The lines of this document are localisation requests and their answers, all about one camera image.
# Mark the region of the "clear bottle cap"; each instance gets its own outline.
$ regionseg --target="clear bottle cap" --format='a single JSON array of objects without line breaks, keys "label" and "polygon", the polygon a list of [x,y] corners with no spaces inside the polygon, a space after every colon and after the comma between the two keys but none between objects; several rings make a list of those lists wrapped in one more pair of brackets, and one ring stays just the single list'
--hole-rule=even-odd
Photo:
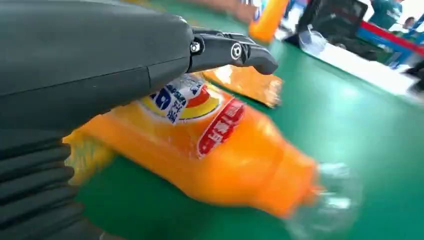
[{"label": "clear bottle cap", "polygon": [[323,163],[318,173],[322,190],[313,202],[300,206],[286,219],[295,240],[325,240],[343,234],[358,214],[362,187],[352,171],[343,163]]}]

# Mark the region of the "robotic finger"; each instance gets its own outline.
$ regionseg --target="robotic finger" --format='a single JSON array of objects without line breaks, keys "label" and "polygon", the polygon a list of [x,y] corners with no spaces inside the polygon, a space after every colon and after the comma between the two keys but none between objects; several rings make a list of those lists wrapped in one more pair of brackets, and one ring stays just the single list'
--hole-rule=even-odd
[{"label": "robotic finger", "polygon": [[259,73],[270,75],[278,67],[265,47],[242,34],[194,27],[193,36],[188,73],[234,65],[252,66]]}]

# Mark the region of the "black robotic arm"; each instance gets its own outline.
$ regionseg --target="black robotic arm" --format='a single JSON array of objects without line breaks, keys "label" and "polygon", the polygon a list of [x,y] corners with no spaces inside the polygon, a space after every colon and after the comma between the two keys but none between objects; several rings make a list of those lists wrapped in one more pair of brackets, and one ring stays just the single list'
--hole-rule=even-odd
[{"label": "black robotic arm", "polygon": [[232,64],[277,68],[235,33],[101,0],[0,0],[0,239],[114,239],[68,185],[62,138],[184,73]]}]

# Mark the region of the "metal screw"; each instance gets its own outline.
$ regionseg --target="metal screw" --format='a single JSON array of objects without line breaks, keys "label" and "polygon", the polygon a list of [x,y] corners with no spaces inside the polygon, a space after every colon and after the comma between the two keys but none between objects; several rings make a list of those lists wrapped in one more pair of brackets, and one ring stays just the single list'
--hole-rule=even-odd
[{"label": "metal screw", "polygon": [[200,51],[200,43],[194,41],[190,44],[190,52],[197,53]]},{"label": "metal screw", "polygon": [[234,43],[231,47],[231,58],[238,60],[242,56],[242,46],[240,43]]}]

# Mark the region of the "orange bottle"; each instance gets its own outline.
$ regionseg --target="orange bottle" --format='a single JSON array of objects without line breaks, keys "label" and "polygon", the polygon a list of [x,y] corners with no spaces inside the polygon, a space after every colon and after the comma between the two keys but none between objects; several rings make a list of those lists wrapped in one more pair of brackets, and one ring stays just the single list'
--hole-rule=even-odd
[{"label": "orange bottle", "polygon": [[270,43],[280,25],[289,0],[262,0],[257,6],[254,21],[249,26],[249,35],[264,43]]},{"label": "orange bottle", "polygon": [[266,115],[195,75],[97,116],[81,130],[209,204],[289,218],[322,190],[317,164]]}]

